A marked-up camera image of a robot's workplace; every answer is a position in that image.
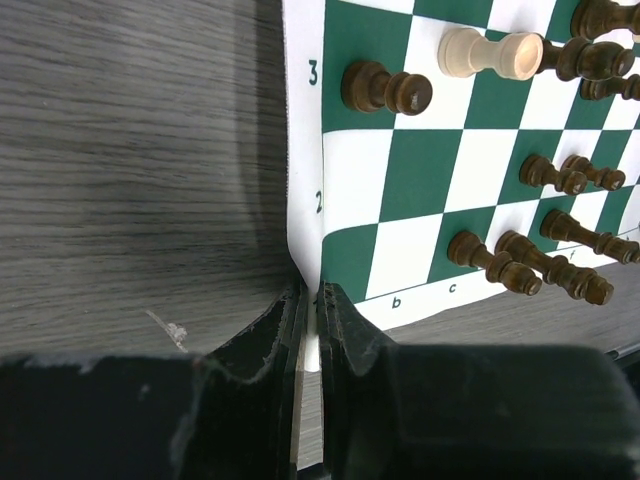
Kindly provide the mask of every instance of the chess piece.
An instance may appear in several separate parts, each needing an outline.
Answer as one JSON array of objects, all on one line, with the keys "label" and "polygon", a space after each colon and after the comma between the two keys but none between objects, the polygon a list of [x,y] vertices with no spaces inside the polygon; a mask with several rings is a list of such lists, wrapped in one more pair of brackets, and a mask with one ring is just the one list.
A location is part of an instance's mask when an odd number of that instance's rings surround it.
[{"label": "chess piece", "polygon": [[634,73],[629,78],[613,77],[604,82],[582,80],[580,96],[584,100],[601,100],[620,94],[624,100],[640,100],[640,75]]},{"label": "chess piece", "polygon": [[501,283],[511,292],[533,296],[542,286],[542,281],[529,267],[514,262],[507,252],[490,254],[480,238],[471,232],[458,233],[449,244],[447,256],[461,267],[484,268],[489,282]]},{"label": "chess piece", "polygon": [[546,157],[529,155],[520,168],[520,182],[530,187],[553,185],[556,192],[578,195],[587,188],[587,177],[578,170],[558,171]]},{"label": "chess piece", "polygon": [[342,100],[348,108],[363,113],[387,107],[393,113],[419,115],[431,103],[433,87],[422,75],[406,72],[391,75],[377,62],[357,62],[342,78]]},{"label": "chess piece", "polygon": [[550,257],[524,235],[509,230],[496,244],[496,252],[508,252],[519,263],[537,270],[548,285],[565,289],[574,300],[586,300],[592,305],[606,305],[613,295],[613,285],[592,268],[569,263],[567,257]]},{"label": "chess piece", "polygon": [[587,80],[608,80],[626,75],[636,57],[633,50],[614,42],[589,43],[584,38],[569,40],[564,47],[556,47],[543,40],[543,56],[536,73],[555,69],[563,82],[582,77]]},{"label": "chess piece", "polygon": [[540,235],[551,240],[577,242],[593,249],[596,255],[606,255],[623,265],[640,263],[640,244],[622,240],[613,234],[587,230],[568,213],[552,210],[542,221]]},{"label": "chess piece", "polygon": [[473,28],[449,30],[438,47],[440,70],[466,78],[486,68],[511,80],[528,80],[542,61],[542,39],[535,33],[512,33],[492,42]]},{"label": "chess piece", "polygon": [[622,6],[611,0],[582,0],[571,18],[571,35],[595,40],[613,30],[640,34],[640,4]]},{"label": "chess piece", "polygon": [[580,155],[570,155],[562,164],[561,171],[565,170],[582,172],[596,187],[604,188],[610,192],[619,190],[627,179],[623,171],[612,170],[609,167],[598,169],[588,158],[581,157]]}]

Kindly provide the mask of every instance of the chessboard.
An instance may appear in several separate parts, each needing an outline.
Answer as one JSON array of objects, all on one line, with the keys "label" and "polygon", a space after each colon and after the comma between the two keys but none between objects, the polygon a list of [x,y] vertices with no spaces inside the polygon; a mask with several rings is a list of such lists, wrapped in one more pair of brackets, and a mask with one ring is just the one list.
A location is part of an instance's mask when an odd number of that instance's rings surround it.
[{"label": "chessboard", "polygon": [[[553,68],[516,81],[491,68],[453,78],[439,66],[443,36],[459,27],[492,42],[537,33],[564,47],[579,3],[284,0],[288,240],[312,290],[320,279],[340,284],[367,319],[389,329],[507,290],[487,281],[478,265],[450,259],[460,232],[473,233],[494,254],[501,236],[515,231],[540,252],[589,268],[616,260],[542,235],[551,212],[591,231],[640,240],[640,102],[619,94],[585,100],[582,79],[561,81]],[[592,40],[640,56],[629,29]],[[418,115],[349,108],[343,78],[356,62],[426,77],[428,107]],[[628,75],[635,73],[640,61]],[[609,190],[590,181],[578,195],[553,184],[525,185],[520,172],[532,155],[558,172],[570,156],[585,157],[596,170],[624,172],[624,181]]]}]

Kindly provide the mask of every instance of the gray wooden table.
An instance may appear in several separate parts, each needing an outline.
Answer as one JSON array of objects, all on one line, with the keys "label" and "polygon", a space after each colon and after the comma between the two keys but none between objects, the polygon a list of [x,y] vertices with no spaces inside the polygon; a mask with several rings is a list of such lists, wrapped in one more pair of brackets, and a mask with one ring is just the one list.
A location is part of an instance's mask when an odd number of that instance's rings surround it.
[{"label": "gray wooden table", "polygon": [[[0,0],[0,351],[177,351],[156,316],[207,352],[259,315],[293,269],[284,99],[278,2]],[[604,308],[547,288],[391,334],[620,346],[638,270],[603,272]]]}]

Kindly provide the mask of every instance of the number 3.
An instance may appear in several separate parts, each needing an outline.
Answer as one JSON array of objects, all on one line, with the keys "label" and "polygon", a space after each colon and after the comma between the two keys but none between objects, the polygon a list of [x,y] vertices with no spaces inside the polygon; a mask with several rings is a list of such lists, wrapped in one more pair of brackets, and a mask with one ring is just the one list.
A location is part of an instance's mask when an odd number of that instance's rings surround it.
[{"label": "number 3", "polygon": [[309,65],[311,65],[311,78],[309,79],[309,83],[311,85],[315,85],[318,83],[318,71],[316,67],[318,66],[317,60],[309,60]]}]

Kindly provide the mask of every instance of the white rook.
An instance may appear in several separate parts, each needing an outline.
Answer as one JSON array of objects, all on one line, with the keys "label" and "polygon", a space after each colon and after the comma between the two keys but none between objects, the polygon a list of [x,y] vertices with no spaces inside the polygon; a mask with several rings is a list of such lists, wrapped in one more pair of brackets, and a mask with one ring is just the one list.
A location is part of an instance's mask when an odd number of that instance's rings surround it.
[{"label": "white rook", "polygon": [[503,78],[528,80],[542,62],[542,37],[535,33],[511,33],[492,42],[473,28],[455,28],[438,48],[440,70],[450,77],[466,78],[491,68]]}]

